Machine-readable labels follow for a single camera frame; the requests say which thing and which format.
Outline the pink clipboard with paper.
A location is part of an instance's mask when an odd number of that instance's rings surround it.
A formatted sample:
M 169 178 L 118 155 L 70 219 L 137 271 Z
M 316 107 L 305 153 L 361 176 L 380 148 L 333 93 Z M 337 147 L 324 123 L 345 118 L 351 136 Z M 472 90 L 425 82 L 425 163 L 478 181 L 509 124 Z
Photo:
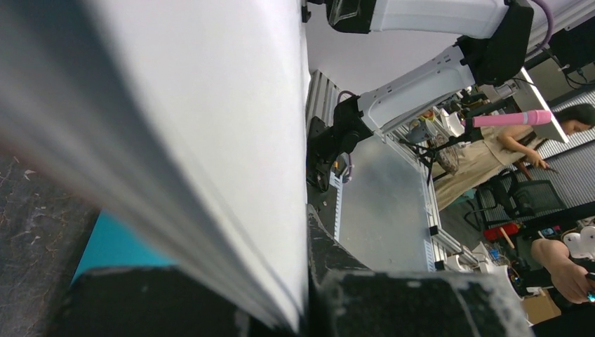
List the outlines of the pink clipboard with paper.
M 298 336 L 304 47 L 299 1 L 2 1 L 1 144 Z

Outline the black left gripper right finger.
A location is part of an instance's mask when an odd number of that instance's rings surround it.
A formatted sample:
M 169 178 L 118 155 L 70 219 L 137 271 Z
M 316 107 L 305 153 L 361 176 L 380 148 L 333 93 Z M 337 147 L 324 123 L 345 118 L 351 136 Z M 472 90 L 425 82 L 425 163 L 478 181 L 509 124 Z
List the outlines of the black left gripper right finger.
M 494 275 L 375 272 L 307 207 L 308 336 L 532 336 L 510 288 Z

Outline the blue plastic folder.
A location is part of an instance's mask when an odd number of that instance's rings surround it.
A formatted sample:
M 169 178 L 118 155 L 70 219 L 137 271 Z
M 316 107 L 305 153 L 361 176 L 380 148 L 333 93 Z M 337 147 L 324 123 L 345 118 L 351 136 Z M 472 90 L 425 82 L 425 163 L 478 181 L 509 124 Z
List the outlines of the blue plastic folder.
M 177 263 L 153 249 L 124 223 L 101 211 L 72 277 L 104 267 L 163 267 Z

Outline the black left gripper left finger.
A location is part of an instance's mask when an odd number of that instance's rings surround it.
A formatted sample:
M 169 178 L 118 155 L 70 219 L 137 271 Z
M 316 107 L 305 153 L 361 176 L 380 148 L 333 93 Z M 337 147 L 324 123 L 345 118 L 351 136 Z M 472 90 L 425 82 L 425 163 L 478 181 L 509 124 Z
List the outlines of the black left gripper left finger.
M 96 268 L 80 275 L 52 336 L 291 336 L 271 329 L 172 267 Z

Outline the bystander hand at edge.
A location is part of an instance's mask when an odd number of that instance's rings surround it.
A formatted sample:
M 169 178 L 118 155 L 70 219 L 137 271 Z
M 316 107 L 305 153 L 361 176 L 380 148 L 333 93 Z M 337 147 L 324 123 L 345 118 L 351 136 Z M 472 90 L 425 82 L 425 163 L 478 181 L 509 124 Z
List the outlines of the bystander hand at edge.
M 570 259 L 568 247 L 558 240 L 536 239 L 531 244 L 532 257 L 546 269 L 559 293 L 569 302 L 589 302 L 594 281 L 587 279 L 587 270 Z

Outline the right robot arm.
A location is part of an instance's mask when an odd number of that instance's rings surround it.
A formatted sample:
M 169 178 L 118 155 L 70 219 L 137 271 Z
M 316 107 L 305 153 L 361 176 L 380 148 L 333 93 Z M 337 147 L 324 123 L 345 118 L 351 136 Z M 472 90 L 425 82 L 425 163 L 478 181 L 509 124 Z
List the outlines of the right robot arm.
M 419 116 L 463 88 L 501 85 L 523 67 L 534 10 L 528 1 L 326 1 L 337 32 L 409 30 L 457 40 L 415 69 L 335 106 L 333 123 L 307 141 L 306 180 L 321 192 L 341 154 Z

